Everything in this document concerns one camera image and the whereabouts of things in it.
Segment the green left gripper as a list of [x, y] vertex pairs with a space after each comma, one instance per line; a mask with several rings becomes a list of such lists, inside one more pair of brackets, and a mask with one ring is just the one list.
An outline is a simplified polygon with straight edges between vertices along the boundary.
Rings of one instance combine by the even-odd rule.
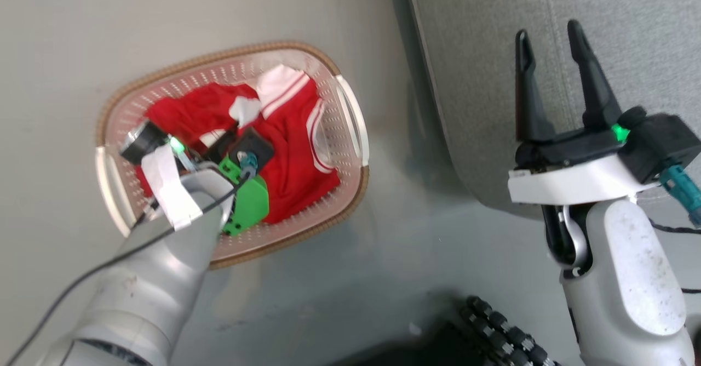
[[220, 162], [221, 174], [237, 189], [231, 215], [223, 227], [223, 233], [231, 237], [260, 223], [269, 213], [268, 188], [262, 176], [258, 174], [253, 179], [243, 181], [239, 176], [239, 167], [226, 158], [237, 141], [237, 134], [237, 129], [222, 131], [205, 152], [206, 161]]

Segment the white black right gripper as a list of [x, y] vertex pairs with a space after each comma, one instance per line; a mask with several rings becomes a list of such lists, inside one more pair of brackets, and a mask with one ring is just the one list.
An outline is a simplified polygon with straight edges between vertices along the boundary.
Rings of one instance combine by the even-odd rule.
[[577, 205], [635, 195], [659, 186], [642, 184], [618, 155], [622, 148], [611, 129], [623, 113], [616, 95], [578, 20], [567, 23], [569, 47], [580, 72], [586, 131], [555, 136], [535, 79], [536, 59], [528, 33], [515, 37], [516, 168], [509, 172], [514, 203]]

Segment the red garment with white trim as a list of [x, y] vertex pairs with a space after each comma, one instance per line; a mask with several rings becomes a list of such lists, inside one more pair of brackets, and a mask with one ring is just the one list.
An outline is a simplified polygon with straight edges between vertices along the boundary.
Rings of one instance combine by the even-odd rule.
[[205, 153], [231, 127], [250, 127], [269, 141], [274, 155], [261, 171], [269, 195], [263, 222], [276, 224], [340, 184], [335, 167], [315, 145], [324, 112], [314, 80], [279, 64], [253, 84], [211, 83], [180, 98], [162, 98], [145, 116], [198, 153]]

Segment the white perforated basket brown rim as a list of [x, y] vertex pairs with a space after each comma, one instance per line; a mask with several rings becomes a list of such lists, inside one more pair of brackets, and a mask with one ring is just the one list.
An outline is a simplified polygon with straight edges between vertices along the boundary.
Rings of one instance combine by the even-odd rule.
[[370, 181], [370, 142], [353, 89], [323, 51], [298, 41], [263, 42], [221, 50], [150, 72], [118, 89], [103, 105], [95, 126], [95, 166], [100, 191], [113, 223], [124, 237], [149, 199], [132, 164], [118, 154], [127, 133], [142, 122], [158, 99], [182, 96], [217, 82], [253, 81], [283, 64], [315, 81], [325, 111], [319, 124], [321, 151], [340, 185], [320, 201], [275, 225], [258, 224], [231, 238], [223, 235], [211, 270], [228, 268], [293, 246], [346, 220], [365, 196]]

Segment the grey fabric sofa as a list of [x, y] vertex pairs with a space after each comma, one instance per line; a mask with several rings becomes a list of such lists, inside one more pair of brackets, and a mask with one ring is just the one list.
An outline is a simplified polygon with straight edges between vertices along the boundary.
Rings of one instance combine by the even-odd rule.
[[578, 20], [622, 109], [680, 116], [701, 137], [701, 0], [410, 0], [447, 148], [484, 206], [541, 220], [514, 204], [515, 37], [524, 29], [556, 131], [585, 109], [567, 23]]

